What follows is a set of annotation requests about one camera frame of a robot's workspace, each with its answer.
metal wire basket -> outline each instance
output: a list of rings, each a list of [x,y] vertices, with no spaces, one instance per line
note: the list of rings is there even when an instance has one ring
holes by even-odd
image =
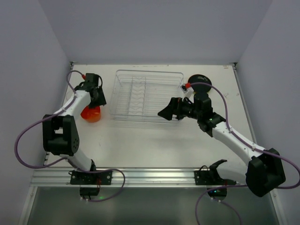
[[[183,74],[178,72],[118,70],[110,113],[116,120],[169,122],[158,112],[171,97],[182,97],[182,83]]]

dish rack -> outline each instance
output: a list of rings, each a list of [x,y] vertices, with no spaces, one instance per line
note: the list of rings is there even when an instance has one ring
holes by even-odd
[[[182,97],[183,74],[143,70],[118,70],[112,93],[110,113],[115,120],[167,121],[158,116],[172,97]]]

black mounting plate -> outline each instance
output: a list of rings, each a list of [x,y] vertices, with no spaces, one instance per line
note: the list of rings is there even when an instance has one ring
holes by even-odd
[[[211,179],[203,179],[203,173],[205,172],[206,171],[200,171],[200,170],[194,171],[194,178],[195,178],[196,185],[236,185],[236,182],[233,180],[224,180],[222,178],[218,178],[215,181],[212,181]]]
[[[112,171],[100,173],[86,173],[78,171],[70,171],[71,175],[70,184],[72,185],[98,185],[97,181],[100,180],[100,185],[110,185],[112,182]]]

black plate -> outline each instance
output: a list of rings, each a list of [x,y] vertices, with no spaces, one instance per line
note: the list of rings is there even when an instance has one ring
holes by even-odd
[[[208,77],[201,75],[201,74],[195,74],[192,75],[189,79],[188,79],[189,83],[196,83],[196,82],[203,82],[203,83],[208,83],[211,85],[211,81]],[[195,85],[193,86],[193,89],[195,92],[209,92],[211,90],[211,87],[206,86],[206,85]]]

